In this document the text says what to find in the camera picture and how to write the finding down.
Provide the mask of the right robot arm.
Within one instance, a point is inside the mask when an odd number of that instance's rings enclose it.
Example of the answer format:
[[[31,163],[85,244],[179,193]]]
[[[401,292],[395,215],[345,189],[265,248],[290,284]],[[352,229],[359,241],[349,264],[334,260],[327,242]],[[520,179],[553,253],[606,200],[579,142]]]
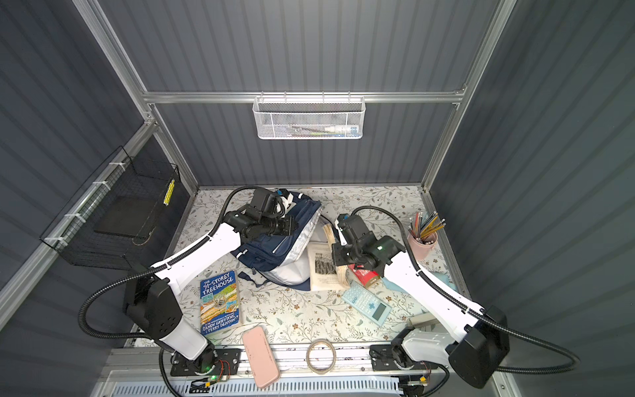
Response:
[[[332,257],[337,266],[354,265],[375,271],[400,287],[443,326],[440,333],[407,326],[391,343],[395,365],[410,369],[419,362],[451,367],[475,388],[482,389],[509,353],[509,339],[469,315],[481,306],[458,294],[418,265],[408,250],[391,236],[377,238],[359,215],[341,214]]]

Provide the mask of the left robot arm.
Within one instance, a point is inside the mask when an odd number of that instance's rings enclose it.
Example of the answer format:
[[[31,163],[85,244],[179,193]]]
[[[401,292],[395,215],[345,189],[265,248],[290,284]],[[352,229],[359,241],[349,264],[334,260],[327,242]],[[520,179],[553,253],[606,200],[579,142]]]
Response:
[[[150,266],[148,276],[127,281],[123,312],[163,348],[189,361],[210,343],[184,318],[180,296],[203,271],[226,254],[264,236],[291,236],[298,228],[291,211],[299,194],[244,186],[233,190],[213,228],[172,256]]]

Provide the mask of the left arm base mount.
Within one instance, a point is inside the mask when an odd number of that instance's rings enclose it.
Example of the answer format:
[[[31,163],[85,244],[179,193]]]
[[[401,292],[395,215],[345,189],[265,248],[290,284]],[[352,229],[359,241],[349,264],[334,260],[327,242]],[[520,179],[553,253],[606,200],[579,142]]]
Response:
[[[170,375],[183,376],[232,376],[238,372],[242,350],[239,348],[206,348],[195,360],[188,360],[180,353],[172,354]]]

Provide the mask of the blue treehouse paperback book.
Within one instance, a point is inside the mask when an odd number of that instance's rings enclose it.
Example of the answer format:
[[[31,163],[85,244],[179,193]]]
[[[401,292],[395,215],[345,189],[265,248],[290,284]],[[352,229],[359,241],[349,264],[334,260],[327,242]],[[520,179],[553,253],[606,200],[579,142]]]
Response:
[[[200,332],[204,336],[241,324],[240,299],[235,271],[200,282]]]

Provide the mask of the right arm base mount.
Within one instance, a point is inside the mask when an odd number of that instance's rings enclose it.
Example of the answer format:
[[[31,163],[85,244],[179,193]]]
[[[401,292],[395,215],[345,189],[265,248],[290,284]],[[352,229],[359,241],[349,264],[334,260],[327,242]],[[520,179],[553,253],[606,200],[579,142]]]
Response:
[[[430,372],[431,370],[438,369],[438,364],[414,361],[401,347],[393,347],[390,344],[371,345],[369,355],[374,372],[410,370]]]

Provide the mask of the navy blue student backpack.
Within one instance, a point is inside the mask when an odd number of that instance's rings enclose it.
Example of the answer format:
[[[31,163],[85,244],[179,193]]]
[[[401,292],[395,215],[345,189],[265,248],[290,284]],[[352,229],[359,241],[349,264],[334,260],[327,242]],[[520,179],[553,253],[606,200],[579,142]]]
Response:
[[[281,189],[287,216],[294,216],[298,228],[290,237],[261,236],[232,251],[238,261],[268,282],[302,291],[310,290],[309,260],[302,259],[320,218],[321,203],[299,192]]]

